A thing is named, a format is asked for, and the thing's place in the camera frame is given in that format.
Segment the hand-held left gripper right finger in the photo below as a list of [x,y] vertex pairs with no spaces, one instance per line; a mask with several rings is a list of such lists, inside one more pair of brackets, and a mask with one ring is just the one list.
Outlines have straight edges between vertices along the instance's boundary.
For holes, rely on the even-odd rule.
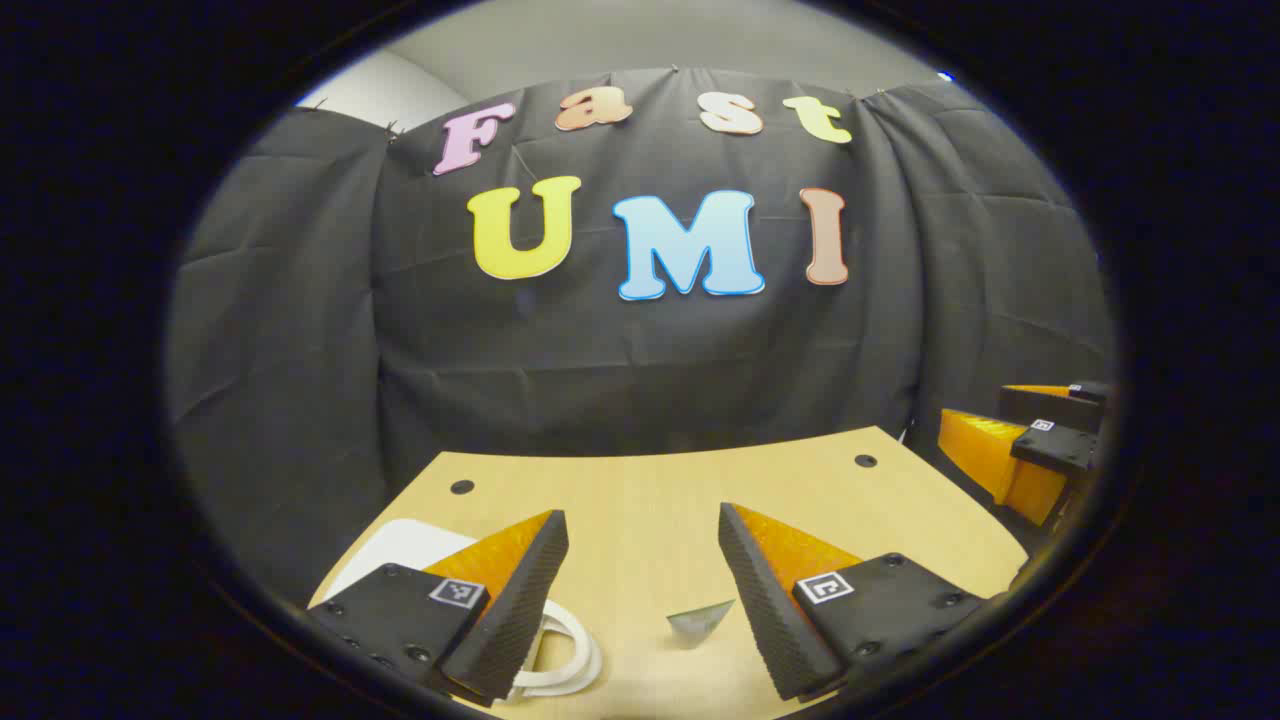
[[899,552],[860,559],[740,503],[718,542],[781,700],[815,700],[922,656],[986,605]]

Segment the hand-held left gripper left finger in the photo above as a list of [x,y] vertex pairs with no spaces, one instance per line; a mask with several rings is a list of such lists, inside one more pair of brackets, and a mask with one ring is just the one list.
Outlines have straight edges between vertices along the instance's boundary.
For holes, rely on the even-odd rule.
[[384,562],[308,618],[401,680],[489,707],[515,684],[568,547],[564,512],[548,510],[425,568]]

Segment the wide green white tube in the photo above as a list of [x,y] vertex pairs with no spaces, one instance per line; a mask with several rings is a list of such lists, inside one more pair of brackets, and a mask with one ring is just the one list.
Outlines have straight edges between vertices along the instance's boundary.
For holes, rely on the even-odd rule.
[[691,650],[704,643],[735,606],[735,600],[671,614],[666,620],[671,642],[677,650]]

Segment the white suitcase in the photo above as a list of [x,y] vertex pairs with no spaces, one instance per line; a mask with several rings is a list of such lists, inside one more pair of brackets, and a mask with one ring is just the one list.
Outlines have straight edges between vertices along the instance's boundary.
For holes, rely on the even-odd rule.
[[[316,592],[312,603],[333,598],[348,585],[366,577],[383,564],[394,562],[421,569],[449,557],[474,544],[475,538],[408,518],[390,520],[376,529],[349,557],[334,568],[326,585]],[[534,669],[545,638],[564,635],[572,641],[571,659],[549,670]],[[575,694],[589,688],[600,675],[604,655],[591,633],[567,609],[547,600],[541,628],[513,685],[503,701],[517,703],[534,697]]]

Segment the black backdrop cloth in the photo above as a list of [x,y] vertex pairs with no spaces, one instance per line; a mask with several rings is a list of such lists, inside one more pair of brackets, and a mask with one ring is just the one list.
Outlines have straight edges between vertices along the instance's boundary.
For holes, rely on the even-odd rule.
[[978,496],[937,450],[943,409],[1117,373],[1084,217],[956,85],[617,70],[456,117],[506,105],[442,176],[445,118],[390,137],[289,110],[180,255],[175,446],[232,556],[292,602],[443,451],[878,427]]

